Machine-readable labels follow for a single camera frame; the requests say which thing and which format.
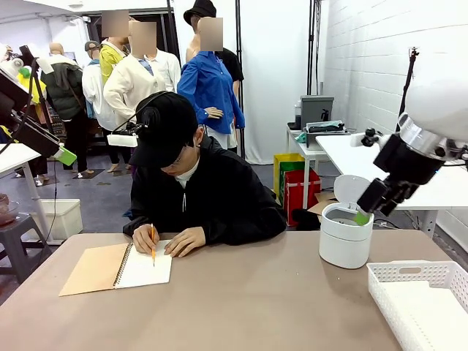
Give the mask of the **black cap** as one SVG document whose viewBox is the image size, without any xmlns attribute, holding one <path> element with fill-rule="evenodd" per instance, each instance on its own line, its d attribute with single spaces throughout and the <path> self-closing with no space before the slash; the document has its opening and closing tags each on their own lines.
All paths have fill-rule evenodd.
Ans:
<svg viewBox="0 0 468 351">
<path fill-rule="evenodd" d="M 159 91 L 142 100 L 136 110 L 137 147 L 129 163 L 135 167 L 163 168 L 193 146 L 198 128 L 190 101 L 172 91 Z"/>
</svg>

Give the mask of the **clear glass bowl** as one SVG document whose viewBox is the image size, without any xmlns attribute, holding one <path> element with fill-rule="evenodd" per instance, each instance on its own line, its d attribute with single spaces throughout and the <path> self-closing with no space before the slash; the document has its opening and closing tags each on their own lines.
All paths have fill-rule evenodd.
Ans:
<svg viewBox="0 0 468 351">
<path fill-rule="evenodd" d="M 19 202 L 10 200 L 6 194 L 0 193 L 0 227 L 14 222 L 18 209 Z"/>
</svg>

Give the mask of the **mannequin in blue shirt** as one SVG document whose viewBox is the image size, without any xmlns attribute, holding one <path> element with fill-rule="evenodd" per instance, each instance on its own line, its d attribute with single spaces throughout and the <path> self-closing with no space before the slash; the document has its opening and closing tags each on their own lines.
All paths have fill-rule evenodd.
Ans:
<svg viewBox="0 0 468 351">
<path fill-rule="evenodd" d="M 194 108 L 198 124 L 224 149 L 238 147 L 237 130 L 245 127 L 233 79 L 215 54 L 222 47 L 222 19 L 202 17 L 197 22 L 200 50 L 181 71 L 177 92 Z"/>
</svg>

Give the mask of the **yellow and green bag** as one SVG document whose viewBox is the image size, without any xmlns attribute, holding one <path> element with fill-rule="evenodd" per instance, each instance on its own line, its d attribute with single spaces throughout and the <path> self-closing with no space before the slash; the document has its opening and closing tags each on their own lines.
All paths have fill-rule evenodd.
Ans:
<svg viewBox="0 0 468 351">
<path fill-rule="evenodd" d="M 305 159 L 300 154 L 276 154 L 273 157 L 273 191 L 280 203 L 284 202 L 284 173 L 305 169 Z"/>
</svg>

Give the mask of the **large white table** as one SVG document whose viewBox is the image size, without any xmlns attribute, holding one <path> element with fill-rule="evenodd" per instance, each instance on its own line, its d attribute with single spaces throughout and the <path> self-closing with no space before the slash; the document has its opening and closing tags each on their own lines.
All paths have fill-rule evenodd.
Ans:
<svg viewBox="0 0 468 351">
<path fill-rule="evenodd" d="M 352 147 L 351 135 L 326 137 L 322 149 L 342 174 L 360 176 L 369 181 L 384 179 L 387 174 L 373 164 L 379 146 Z M 412 211 L 416 224 L 428 235 L 439 225 L 462 246 L 468 247 L 468 170 L 465 167 L 442 167 L 410 199 L 396 207 Z"/>
</svg>

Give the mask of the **black stand pole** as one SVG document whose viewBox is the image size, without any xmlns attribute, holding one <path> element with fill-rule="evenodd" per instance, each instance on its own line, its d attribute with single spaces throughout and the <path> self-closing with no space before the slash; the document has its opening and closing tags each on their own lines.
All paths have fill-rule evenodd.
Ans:
<svg viewBox="0 0 468 351">
<path fill-rule="evenodd" d="M 170 33 L 170 52 L 173 53 L 178 61 L 181 61 L 180 50 L 178 45 L 178 35 L 176 31 L 176 22 L 175 22 L 175 15 L 173 9 L 173 2 L 174 0 L 166 0 L 167 2 L 167 16 L 168 16 L 168 23 L 169 23 L 169 33 Z"/>
<path fill-rule="evenodd" d="M 319 93 L 319 49 L 322 0 L 309 0 L 309 41 L 307 66 L 307 94 Z"/>
<path fill-rule="evenodd" d="M 241 71 L 243 69 L 243 62 L 242 62 L 242 38 L 241 38 L 241 0 L 235 0 L 235 33 L 236 33 L 236 54 L 238 57 L 239 65 Z M 242 111 L 244 111 L 244 92 L 243 92 L 243 80 L 239 83 L 239 105 Z M 241 157 L 243 159 L 246 158 L 246 151 L 245 151 L 245 131 L 244 129 L 240 129 L 240 138 L 241 138 L 241 146 L 240 152 Z"/>
</svg>

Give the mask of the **mannequin in black t-shirt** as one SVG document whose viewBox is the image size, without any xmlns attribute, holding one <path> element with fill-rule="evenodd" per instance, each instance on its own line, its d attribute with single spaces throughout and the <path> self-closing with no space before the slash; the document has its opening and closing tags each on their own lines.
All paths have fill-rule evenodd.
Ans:
<svg viewBox="0 0 468 351">
<path fill-rule="evenodd" d="M 235 55 L 234 52 L 228 50 L 227 48 L 223 48 L 222 51 L 216 51 L 215 55 L 218 59 L 222 60 L 222 63 L 230 73 L 230 76 L 233 80 L 233 91 L 237 101 L 239 101 L 240 85 L 244 80 L 244 75 L 242 73 L 241 64 L 237 55 Z"/>
</svg>

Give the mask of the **mannequin in colourful clothes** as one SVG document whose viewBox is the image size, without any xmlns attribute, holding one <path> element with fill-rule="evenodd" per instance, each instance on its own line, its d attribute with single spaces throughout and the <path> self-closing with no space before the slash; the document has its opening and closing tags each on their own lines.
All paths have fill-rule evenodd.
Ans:
<svg viewBox="0 0 468 351">
<path fill-rule="evenodd" d="M 9 45 L 3 45 L 0 43 L 0 63 L 11 61 L 18 57 L 14 54 L 12 48 Z M 31 69 L 28 66 L 21 67 L 18 69 L 17 79 L 21 85 L 25 88 L 29 88 L 29 79 L 31 76 Z M 41 126 L 45 129 L 48 128 L 46 123 L 45 112 L 42 109 L 41 102 L 39 100 L 39 92 L 35 80 L 32 82 L 32 104 L 34 106 L 34 112 L 31 112 L 31 116 L 38 121 Z M 48 164 L 47 159 L 43 156 L 37 157 L 29 162 L 31 168 L 31 174 L 34 177 L 36 186 L 43 186 L 49 181 L 48 178 Z"/>
</svg>

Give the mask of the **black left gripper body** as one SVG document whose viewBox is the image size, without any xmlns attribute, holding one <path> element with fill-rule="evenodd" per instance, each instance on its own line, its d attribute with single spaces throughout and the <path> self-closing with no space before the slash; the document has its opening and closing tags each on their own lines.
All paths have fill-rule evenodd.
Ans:
<svg viewBox="0 0 468 351">
<path fill-rule="evenodd" d="M 8 73 L 0 71 L 0 122 L 20 124 L 24 119 L 22 109 L 30 101 L 30 93 Z"/>
</svg>

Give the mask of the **white side table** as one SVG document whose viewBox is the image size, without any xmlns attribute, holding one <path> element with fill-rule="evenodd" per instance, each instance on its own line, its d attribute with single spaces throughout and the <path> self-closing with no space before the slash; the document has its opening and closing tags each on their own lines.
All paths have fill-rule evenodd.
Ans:
<svg viewBox="0 0 468 351">
<path fill-rule="evenodd" d="M 63 241 L 56 240 L 53 235 L 49 233 L 50 228 L 46 222 L 41 198 L 37 192 L 36 183 L 29 166 L 29 161 L 37 158 L 40 154 L 22 143 L 12 143 L 9 146 L 7 144 L 0 144 L 0 151 L 3 149 L 4 151 L 0 153 L 0 178 L 10 174 L 17 168 L 23 168 L 30 197 L 38 216 L 41 233 L 49 245 L 60 246 Z"/>
</svg>

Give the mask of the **person's left hand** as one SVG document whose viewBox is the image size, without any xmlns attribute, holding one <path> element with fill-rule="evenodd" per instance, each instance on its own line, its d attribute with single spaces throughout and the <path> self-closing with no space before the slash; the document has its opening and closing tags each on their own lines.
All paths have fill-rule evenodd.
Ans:
<svg viewBox="0 0 468 351">
<path fill-rule="evenodd" d="M 202 227 L 190 227 L 176 235 L 165 246 L 165 255 L 185 257 L 194 249 L 205 246 L 205 232 Z"/>
</svg>

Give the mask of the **mannequin in white shirt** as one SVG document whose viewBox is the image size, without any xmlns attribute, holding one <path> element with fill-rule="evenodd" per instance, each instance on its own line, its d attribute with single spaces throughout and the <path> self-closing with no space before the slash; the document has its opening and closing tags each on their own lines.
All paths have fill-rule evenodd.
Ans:
<svg viewBox="0 0 468 351">
<path fill-rule="evenodd" d="M 83 68 L 82 76 L 82 87 L 83 94 L 86 98 L 87 115 L 91 119 L 96 119 L 102 129 L 111 160 L 111 167 L 107 172 L 113 173 L 118 168 L 119 158 L 116 148 L 108 144 L 107 135 L 116 128 L 116 116 L 102 95 L 103 85 L 99 62 L 99 43 L 96 41 L 88 41 L 85 44 L 85 52 L 87 52 L 91 59 L 89 64 Z"/>
</svg>

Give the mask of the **white perforated plastic basket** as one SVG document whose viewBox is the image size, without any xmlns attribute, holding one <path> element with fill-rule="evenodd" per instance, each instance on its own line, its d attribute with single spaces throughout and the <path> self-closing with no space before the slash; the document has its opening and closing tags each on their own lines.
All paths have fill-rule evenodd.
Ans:
<svg viewBox="0 0 468 351">
<path fill-rule="evenodd" d="M 454 261 L 369 263 L 369 293 L 403 351 L 468 351 L 468 272 Z"/>
</svg>

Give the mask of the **brown cardboard sheet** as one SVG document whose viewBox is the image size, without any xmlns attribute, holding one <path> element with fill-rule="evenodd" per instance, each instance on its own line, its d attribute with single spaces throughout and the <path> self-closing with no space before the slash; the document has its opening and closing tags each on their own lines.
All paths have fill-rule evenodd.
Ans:
<svg viewBox="0 0 468 351">
<path fill-rule="evenodd" d="M 333 192 L 321 192 L 321 193 L 315 194 L 314 196 L 317 199 L 317 204 L 309 208 L 308 212 L 311 212 L 318 216 L 322 214 L 322 211 L 325 209 L 327 205 L 338 202 Z"/>
</svg>

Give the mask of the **black bucket hat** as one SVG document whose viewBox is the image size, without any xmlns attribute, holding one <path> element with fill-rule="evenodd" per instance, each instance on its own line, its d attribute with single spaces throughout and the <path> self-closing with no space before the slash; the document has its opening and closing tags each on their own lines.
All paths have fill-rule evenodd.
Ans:
<svg viewBox="0 0 468 351">
<path fill-rule="evenodd" d="M 195 0 L 193 7 L 184 13 L 184 20 L 187 24 L 192 25 L 192 17 L 196 15 L 199 18 L 216 17 L 216 8 L 212 0 Z"/>
</svg>

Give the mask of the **black tripod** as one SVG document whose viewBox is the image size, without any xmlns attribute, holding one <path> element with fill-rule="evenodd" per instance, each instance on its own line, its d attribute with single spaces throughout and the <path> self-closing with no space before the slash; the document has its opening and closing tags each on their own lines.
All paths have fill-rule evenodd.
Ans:
<svg viewBox="0 0 468 351">
<path fill-rule="evenodd" d="M 403 86 L 403 93 L 401 96 L 401 104 L 400 104 L 398 116 L 400 116 L 405 111 L 407 92 L 410 87 L 411 80 L 413 79 L 413 76 L 414 76 L 414 66 L 415 66 L 415 62 L 419 54 L 420 52 L 417 47 L 411 47 L 409 49 L 409 66 L 407 70 L 407 77 L 405 80 L 405 84 Z"/>
</svg>

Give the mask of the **mannequin in yellow jacket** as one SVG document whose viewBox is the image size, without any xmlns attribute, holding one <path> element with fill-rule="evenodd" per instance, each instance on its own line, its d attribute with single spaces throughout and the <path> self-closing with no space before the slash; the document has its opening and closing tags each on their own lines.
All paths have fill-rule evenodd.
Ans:
<svg viewBox="0 0 468 351">
<path fill-rule="evenodd" d="M 102 85 L 105 85 L 115 66 L 129 55 L 129 12 L 127 10 L 102 13 L 102 38 L 99 64 Z"/>
</svg>

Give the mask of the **white storage box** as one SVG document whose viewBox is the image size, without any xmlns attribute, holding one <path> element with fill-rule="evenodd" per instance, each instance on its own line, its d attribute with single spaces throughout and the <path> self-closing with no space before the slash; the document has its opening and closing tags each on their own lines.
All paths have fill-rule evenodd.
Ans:
<svg viewBox="0 0 468 351">
<path fill-rule="evenodd" d="M 83 230 L 79 199 L 41 199 L 49 240 L 67 240 Z"/>
</svg>

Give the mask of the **person's right forearm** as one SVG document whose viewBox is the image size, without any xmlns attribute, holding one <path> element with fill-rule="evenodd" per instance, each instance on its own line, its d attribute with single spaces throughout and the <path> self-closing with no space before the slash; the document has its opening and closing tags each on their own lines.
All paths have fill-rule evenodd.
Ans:
<svg viewBox="0 0 468 351">
<path fill-rule="evenodd" d="M 147 216 L 132 216 L 130 222 L 123 226 L 123 233 L 132 237 L 137 228 L 151 223 L 151 219 Z"/>
</svg>

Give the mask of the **person's left forearm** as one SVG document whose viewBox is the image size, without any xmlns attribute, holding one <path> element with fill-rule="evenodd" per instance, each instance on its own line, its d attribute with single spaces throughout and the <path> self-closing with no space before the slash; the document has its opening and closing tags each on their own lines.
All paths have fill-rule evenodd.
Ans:
<svg viewBox="0 0 468 351">
<path fill-rule="evenodd" d="M 277 213 L 239 217 L 237 219 L 211 219 L 202 225 L 205 241 L 211 244 L 238 246 L 265 241 L 283 233 L 286 229 L 285 218 Z"/>
</svg>

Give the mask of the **spiral notebook with brown cover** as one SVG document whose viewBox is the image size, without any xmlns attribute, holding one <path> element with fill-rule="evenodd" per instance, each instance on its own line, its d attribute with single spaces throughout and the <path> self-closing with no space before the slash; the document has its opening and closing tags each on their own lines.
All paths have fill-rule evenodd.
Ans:
<svg viewBox="0 0 468 351">
<path fill-rule="evenodd" d="M 157 243 L 155 266 L 151 256 L 139 253 L 132 243 L 86 249 L 59 295 L 168 283 L 172 265 L 172 257 L 165 255 L 168 243 Z"/>
</svg>

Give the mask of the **person's right hand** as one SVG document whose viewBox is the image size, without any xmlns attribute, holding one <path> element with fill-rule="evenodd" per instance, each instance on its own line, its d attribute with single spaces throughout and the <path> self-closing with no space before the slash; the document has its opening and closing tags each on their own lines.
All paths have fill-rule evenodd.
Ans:
<svg viewBox="0 0 468 351">
<path fill-rule="evenodd" d="M 159 234 L 152 224 L 143 224 L 132 235 L 136 250 L 143 254 L 152 254 L 159 242 Z"/>
</svg>

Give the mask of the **person in black jacket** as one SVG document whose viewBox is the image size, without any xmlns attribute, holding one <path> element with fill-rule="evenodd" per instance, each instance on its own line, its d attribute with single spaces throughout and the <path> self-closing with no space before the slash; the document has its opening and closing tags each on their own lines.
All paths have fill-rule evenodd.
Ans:
<svg viewBox="0 0 468 351">
<path fill-rule="evenodd" d="M 186 187 L 155 167 L 139 167 L 132 182 L 132 216 L 147 216 L 160 233 L 202 227 L 211 219 L 281 214 L 284 210 L 250 164 L 204 137 L 200 161 Z"/>
</svg>

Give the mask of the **white lidded trash bin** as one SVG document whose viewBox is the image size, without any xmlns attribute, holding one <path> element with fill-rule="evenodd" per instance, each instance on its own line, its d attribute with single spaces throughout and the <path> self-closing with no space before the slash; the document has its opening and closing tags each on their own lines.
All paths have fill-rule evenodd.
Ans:
<svg viewBox="0 0 468 351">
<path fill-rule="evenodd" d="M 320 257 L 337 267 L 357 269 L 369 258 L 374 215 L 358 205 L 369 180 L 356 175 L 340 175 L 334 182 L 335 203 L 321 211 Z"/>
</svg>

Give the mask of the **grey box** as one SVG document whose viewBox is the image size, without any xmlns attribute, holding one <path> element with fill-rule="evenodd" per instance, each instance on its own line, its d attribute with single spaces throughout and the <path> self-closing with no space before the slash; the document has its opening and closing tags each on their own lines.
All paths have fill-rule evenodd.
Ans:
<svg viewBox="0 0 468 351">
<path fill-rule="evenodd" d="M 308 123 L 330 121 L 333 101 L 333 97 L 324 95 L 301 96 L 301 128 Z"/>
</svg>

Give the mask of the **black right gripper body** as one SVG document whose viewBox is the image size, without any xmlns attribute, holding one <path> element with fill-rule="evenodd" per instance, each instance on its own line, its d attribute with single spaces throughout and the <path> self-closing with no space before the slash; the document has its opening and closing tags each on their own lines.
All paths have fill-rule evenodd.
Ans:
<svg viewBox="0 0 468 351">
<path fill-rule="evenodd" d="M 425 156 L 410 148 L 397 134 L 392 134 L 380 149 L 374 164 L 388 173 L 391 181 L 427 184 L 445 162 Z"/>
</svg>

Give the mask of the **small white table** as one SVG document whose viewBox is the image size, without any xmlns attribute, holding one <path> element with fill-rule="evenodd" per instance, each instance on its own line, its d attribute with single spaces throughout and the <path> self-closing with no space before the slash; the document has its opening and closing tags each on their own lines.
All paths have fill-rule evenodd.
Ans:
<svg viewBox="0 0 468 351">
<path fill-rule="evenodd" d="M 315 149 L 309 150 L 305 144 L 299 143 L 295 137 L 298 136 L 300 132 L 298 130 L 291 130 L 290 127 L 286 126 L 286 146 L 285 152 L 292 153 L 291 145 L 293 145 L 293 149 L 296 150 L 303 158 L 305 162 L 304 168 L 304 177 L 303 177 L 303 209 L 308 209 L 308 193 L 309 193 L 309 185 L 307 181 L 309 180 L 310 174 L 310 164 L 313 163 L 313 170 L 316 173 L 319 173 L 319 166 L 320 162 L 327 162 L 329 161 L 329 157 L 326 152 L 320 147 L 316 147 Z"/>
</svg>

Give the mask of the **red bag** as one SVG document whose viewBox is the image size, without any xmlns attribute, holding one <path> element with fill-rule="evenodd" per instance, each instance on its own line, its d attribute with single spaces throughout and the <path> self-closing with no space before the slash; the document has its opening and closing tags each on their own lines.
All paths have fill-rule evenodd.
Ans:
<svg viewBox="0 0 468 351">
<path fill-rule="evenodd" d="M 290 170 L 284 173 L 283 208 L 287 213 L 287 224 L 295 227 L 298 222 L 293 219 L 293 211 L 303 208 L 304 170 Z M 321 193 L 320 177 L 309 171 L 308 189 L 306 196 L 306 209 L 318 204 L 316 194 Z"/>
</svg>

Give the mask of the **grey tray bin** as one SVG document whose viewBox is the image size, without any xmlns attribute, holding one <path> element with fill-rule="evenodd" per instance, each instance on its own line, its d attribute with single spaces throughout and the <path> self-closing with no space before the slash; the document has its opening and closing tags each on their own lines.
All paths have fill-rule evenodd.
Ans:
<svg viewBox="0 0 468 351">
<path fill-rule="evenodd" d="M 311 151 L 322 148 L 322 140 L 346 134 L 346 127 L 341 120 L 307 123 L 303 128 L 306 135 L 306 148 Z"/>
</svg>

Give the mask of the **grey plastic stool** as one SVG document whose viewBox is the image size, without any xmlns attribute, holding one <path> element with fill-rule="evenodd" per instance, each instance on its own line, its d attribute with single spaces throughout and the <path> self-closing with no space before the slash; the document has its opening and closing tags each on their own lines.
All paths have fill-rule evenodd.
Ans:
<svg viewBox="0 0 468 351">
<path fill-rule="evenodd" d="M 38 235 L 38 242 L 22 240 L 30 230 Z M 32 216 L 18 214 L 13 222 L 0 226 L 0 261 L 7 258 L 10 262 L 10 266 L 0 266 L 0 275 L 13 275 L 22 284 L 51 255 L 52 251 Z"/>
</svg>

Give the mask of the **mannequin in cream jacket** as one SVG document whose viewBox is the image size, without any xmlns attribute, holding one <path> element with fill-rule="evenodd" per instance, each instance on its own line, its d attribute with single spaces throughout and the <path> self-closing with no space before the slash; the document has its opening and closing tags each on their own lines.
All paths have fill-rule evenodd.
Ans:
<svg viewBox="0 0 468 351">
<path fill-rule="evenodd" d="M 156 24 L 129 22 L 130 54 L 123 58 L 103 87 L 103 97 L 116 116 L 116 127 L 136 122 L 138 104 L 159 91 L 176 91 L 181 78 L 177 56 L 156 46 Z"/>
</svg>

